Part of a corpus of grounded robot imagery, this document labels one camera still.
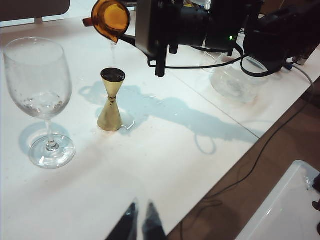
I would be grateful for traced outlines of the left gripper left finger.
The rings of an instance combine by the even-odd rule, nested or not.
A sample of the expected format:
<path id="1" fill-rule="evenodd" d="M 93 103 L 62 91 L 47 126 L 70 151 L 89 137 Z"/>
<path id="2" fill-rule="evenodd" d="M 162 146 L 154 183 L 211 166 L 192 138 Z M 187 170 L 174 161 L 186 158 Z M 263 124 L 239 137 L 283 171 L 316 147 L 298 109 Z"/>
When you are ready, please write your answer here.
<path id="1" fill-rule="evenodd" d="M 136 240 L 139 202 L 134 198 L 106 240 Z"/>

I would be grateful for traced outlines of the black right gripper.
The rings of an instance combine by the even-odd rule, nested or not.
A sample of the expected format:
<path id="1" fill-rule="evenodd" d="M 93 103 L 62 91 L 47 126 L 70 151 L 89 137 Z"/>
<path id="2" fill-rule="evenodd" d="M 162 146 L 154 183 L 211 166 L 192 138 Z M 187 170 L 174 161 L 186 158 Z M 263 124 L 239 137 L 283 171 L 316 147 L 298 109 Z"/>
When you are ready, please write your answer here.
<path id="1" fill-rule="evenodd" d="M 142 51 L 149 62 L 155 61 L 155 75 L 163 77 L 167 53 L 178 52 L 177 17 L 180 0 L 124 0 L 125 6 L 136 6 L 135 36 L 123 34 L 119 40 Z"/>

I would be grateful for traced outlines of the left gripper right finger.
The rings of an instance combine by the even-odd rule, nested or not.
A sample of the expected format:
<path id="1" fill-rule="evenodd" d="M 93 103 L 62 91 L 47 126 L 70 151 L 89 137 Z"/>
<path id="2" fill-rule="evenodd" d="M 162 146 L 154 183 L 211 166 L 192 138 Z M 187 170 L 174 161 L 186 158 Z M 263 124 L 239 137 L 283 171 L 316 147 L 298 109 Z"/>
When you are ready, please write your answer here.
<path id="1" fill-rule="evenodd" d="M 164 232 L 162 221 L 155 204 L 148 202 L 146 217 L 142 226 L 144 240 L 166 240 L 167 236 Z"/>

